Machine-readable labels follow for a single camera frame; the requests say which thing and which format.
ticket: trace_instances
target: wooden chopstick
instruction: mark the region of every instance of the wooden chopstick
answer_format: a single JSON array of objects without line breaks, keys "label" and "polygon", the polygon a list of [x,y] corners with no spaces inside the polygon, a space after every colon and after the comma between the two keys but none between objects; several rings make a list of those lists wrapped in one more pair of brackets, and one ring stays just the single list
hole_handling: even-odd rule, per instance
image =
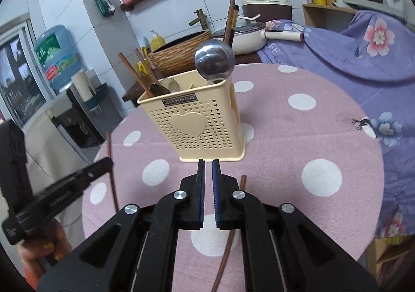
[{"label": "wooden chopstick", "polygon": [[231,24],[229,42],[228,42],[228,45],[231,46],[231,48],[232,48],[232,44],[233,44],[233,39],[235,37],[235,28],[236,28],[236,22],[238,21],[238,14],[239,14],[239,6],[235,5],[234,13],[233,13],[233,16],[232,16],[232,24]]},{"label": "wooden chopstick", "polygon": [[146,83],[141,79],[140,75],[135,71],[133,66],[131,66],[131,63],[127,60],[127,58],[122,53],[118,53],[118,57],[121,59],[121,61],[124,63],[125,67],[130,71],[132,76],[137,80],[137,82],[140,84],[140,86],[144,89],[144,91],[147,93],[149,98],[154,98],[154,94],[150,89],[147,87]]},{"label": "wooden chopstick", "polygon": [[[241,184],[239,185],[239,188],[242,191],[244,191],[245,190],[245,185],[246,185],[246,175],[242,175],[241,176]],[[226,246],[225,246],[225,251],[223,252],[223,257],[222,257],[222,260],[220,262],[219,270],[217,271],[217,275],[216,275],[216,278],[215,278],[215,282],[213,283],[213,287],[211,289],[211,292],[216,292],[218,287],[219,287],[220,280],[222,279],[223,272],[225,271],[226,263],[228,262],[228,258],[229,258],[229,254],[231,252],[232,243],[233,243],[234,238],[235,238],[235,230],[231,230],[229,232],[228,240],[227,240]]]},{"label": "wooden chopstick", "polygon": [[141,54],[139,49],[134,49],[138,59],[140,59],[141,63],[143,64],[144,68],[146,69],[147,73],[150,75],[151,81],[159,85],[156,76],[153,73],[153,69],[151,68],[150,62]]},{"label": "wooden chopstick", "polygon": [[232,19],[235,9],[235,2],[236,0],[231,0],[229,3],[229,9],[228,9],[228,17],[226,19],[226,27],[225,27],[225,36],[223,38],[223,41],[229,45],[229,38],[231,36],[231,27],[232,27]]},{"label": "wooden chopstick", "polygon": [[[111,133],[107,132],[107,156],[112,159],[113,158],[113,147],[111,141]],[[109,182],[111,183],[111,191],[113,192],[113,201],[115,210],[118,212],[120,211],[120,205],[118,204],[117,193],[115,191],[115,180],[114,180],[114,172],[111,170],[109,172]]]}]

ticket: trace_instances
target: blue flower print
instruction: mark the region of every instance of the blue flower print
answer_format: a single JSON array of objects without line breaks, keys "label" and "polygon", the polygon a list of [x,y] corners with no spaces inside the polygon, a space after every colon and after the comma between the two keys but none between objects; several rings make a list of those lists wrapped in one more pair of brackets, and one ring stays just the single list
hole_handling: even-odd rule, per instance
[{"label": "blue flower print", "polygon": [[296,33],[304,33],[304,36],[309,36],[309,33],[311,32],[308,27],[296,23],[286,23],[284,25],[284,30]]},{"label": "blue flower print", "polygon": [[391,112],[383,112],[379,119],[372,119],[370,123],[378,134],[378,140],[388,147],[393,147],[402,138],[402,125],[393,119]]}]

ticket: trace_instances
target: white saucepan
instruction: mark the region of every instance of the white saucepan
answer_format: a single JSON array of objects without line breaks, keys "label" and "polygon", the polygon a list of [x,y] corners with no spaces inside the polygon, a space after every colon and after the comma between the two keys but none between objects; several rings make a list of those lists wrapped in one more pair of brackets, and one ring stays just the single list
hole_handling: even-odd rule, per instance
[{"label": "white saucepan", "polygon": [[[214,39],[223,40],[225,29],[221,29],[212,34]],[[264,23],[252,23],[237,26],[232,50],[235,55],[250,54],[263,48],[268,39],[293,40],[296,42],[304,41],[303,33],[267,31]]]}]

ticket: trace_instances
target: pink polka dot tablecloth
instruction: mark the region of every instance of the pink polka dot tablecloth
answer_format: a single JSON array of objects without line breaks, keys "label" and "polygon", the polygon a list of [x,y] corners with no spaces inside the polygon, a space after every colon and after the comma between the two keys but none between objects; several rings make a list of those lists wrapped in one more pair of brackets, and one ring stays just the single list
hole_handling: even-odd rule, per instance
[{"label": "pink polka dot tablecloth", "polygon": [[[222,162],[263,203],[293,203],[353,258],[371,242],[383,197],[383,160],[365,113],[343,90],[293,66],[237,65],[232,74],[246,156]],[[97,158],[106,156],[101,147]],[[197,163],[183,163],[142,108],[113,132],[114,175],[120,206],[141,207],[179,188]],[[212,165],[206,163],[205,220],[200,231],[179,232],[173,291],[211,290],[229,231],[216,228]],[[109,176],[85,191],[82,216],[90,236],[115,213]],[[244,291],[239,234],[219,291]]]}]

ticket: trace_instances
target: faucet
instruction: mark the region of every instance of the faucet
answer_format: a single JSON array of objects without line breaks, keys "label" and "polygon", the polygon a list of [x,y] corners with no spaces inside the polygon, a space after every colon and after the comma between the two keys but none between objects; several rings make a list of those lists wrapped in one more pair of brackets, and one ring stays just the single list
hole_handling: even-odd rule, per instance
[{"label": "faucet", "polygon": [[209,29],[208,24],[206,22],[206,15],[203,14],[203,10],[199,9],[194,13],[196,13],[198,17],[195,20],[192,20],[189,23],[189,25],[193,26],[193,25],[196,25],[198,22],[200,22],[200,24],[202,25],[202,29]]}]

